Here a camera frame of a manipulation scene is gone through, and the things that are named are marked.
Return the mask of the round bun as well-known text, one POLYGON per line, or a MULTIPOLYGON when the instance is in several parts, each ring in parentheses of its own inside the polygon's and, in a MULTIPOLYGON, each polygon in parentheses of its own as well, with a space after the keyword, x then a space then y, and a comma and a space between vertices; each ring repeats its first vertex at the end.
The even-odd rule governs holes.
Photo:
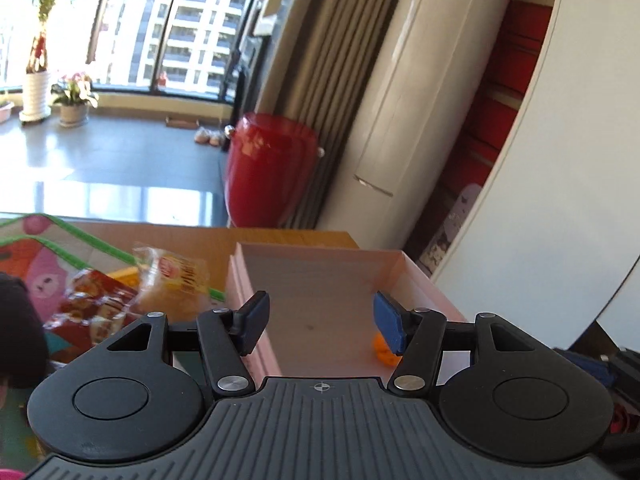
POLYGON ((134 261, 139 287, 134 310, 140 314, 160 312, 169 323, 194 321, 212 306, 209 273, 201 259, 150 246, 136 246, 134 261))

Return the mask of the small orange toy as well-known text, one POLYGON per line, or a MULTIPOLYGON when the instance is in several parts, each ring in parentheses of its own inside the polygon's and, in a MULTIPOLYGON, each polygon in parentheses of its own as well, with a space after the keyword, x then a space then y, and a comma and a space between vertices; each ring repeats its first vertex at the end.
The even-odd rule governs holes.
POLYGON ((390 347, 380 332, 377 332, 372 340, 372 348, 375 357, 386 367, 394 368, 400 361, 399 356, 395 356, 390 351, 390 347))

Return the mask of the pink cardboard box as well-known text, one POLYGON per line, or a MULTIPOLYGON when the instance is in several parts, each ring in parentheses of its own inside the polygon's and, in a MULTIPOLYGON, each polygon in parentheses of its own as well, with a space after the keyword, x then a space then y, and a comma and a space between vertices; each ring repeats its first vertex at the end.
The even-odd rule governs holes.
POLYGON ((408 310, 464 319, 397 250, 239 244, 229 259, 226 304, 237 309, 258 290, 268 292, 270 317, 244 360, 256 384, 268 376, 390 378, 373 349, 377 292, 408 310))

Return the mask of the red snack packet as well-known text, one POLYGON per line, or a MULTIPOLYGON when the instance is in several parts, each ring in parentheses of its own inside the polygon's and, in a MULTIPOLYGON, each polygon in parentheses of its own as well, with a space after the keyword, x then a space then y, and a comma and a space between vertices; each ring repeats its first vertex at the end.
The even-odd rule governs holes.
POLYGON ((50 359, 69 363, 134 322, 137 293, 97 270, 76 274, 43 323, 50 359))

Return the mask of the white door panel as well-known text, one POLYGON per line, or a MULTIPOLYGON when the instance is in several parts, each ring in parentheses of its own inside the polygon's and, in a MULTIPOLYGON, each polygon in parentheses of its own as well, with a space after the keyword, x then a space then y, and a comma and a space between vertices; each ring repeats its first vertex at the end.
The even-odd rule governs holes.
POLYGON ((639 0, 555 0, 506 146, 435 285, 550 347, 639 345, 639 0))

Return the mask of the red round stool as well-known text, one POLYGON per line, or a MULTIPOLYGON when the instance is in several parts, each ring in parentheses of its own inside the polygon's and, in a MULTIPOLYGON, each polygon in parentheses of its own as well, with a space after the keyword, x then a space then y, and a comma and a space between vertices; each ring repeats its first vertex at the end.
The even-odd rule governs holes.
POLYGON ((235 228, 285 225, 323 151, 318 133, 282 116, 250 112, 230 136, 224 200, 235 228))

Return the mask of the colourful cartoon play mat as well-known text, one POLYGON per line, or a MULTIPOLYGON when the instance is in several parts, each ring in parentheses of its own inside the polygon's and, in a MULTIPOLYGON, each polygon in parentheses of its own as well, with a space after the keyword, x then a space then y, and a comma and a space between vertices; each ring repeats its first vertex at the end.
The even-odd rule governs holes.
MULTIPOLYGON (((139 287, 133 252, 123 252, 47 214, 28 214, 2 222, 1 273, 16 276, 25 283, 42 327, 74 276, 85 269, 100 271, 135 290, 139 287)), ((46 377, 55 367, 65 364, 49 356, 46 377)), ((41 460, 42 451, 26 415, 28 399, 36 387, 12 388, 1 378, 4 478, 21 478, 41 460)))

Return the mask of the pink slippers on floor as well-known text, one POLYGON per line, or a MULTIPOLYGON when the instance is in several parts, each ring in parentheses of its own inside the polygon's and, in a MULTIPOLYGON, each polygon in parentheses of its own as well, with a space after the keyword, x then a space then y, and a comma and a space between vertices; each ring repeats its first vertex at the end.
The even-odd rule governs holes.
POLYGON ((204 127, 198 128, 194 134, 194 142, 196 144, 208 144, 214 148, 220 148, 224 144, 224 136, 218 131, 212 131, 204 127))

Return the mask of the black plush toy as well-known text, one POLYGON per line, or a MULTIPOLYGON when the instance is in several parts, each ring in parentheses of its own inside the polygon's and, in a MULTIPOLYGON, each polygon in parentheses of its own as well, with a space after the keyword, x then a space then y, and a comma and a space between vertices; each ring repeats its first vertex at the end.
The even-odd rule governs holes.
POLYGON ((42 322, 25 283, 1 273, 1 378, 12 388, 34 388, 46 377, 49 351, 42 322))

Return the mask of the white standing air conditioner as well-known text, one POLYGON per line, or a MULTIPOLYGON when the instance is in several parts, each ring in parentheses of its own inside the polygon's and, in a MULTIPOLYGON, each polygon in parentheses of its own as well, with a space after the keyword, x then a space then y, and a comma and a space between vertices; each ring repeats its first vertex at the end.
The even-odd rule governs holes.
POLYGON ((480 85, 510 0, 398 0, 318 229, 405 245, 480 85))

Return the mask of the beige striped curtain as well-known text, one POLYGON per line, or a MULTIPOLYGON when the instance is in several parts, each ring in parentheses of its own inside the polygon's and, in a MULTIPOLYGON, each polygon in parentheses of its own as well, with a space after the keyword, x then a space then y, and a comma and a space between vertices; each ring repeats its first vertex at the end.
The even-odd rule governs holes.
POLYGON ((312 229, 398 0, 283 0, 257 108, 314 130, 323 154, 283 223, 312 229))

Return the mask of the tall plant in white pot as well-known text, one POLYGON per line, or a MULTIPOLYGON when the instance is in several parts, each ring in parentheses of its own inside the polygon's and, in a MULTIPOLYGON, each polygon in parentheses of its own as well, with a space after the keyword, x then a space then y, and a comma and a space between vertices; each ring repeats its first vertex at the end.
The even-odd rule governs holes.
POLYGON ((22 110, 18 118, 22 125, 42 122, 51 115, 48 99, 51 85, 48 73, 47 22, 56 0, 32 0, 37 7, 38 32, 32 40, 22 89, 22 110))

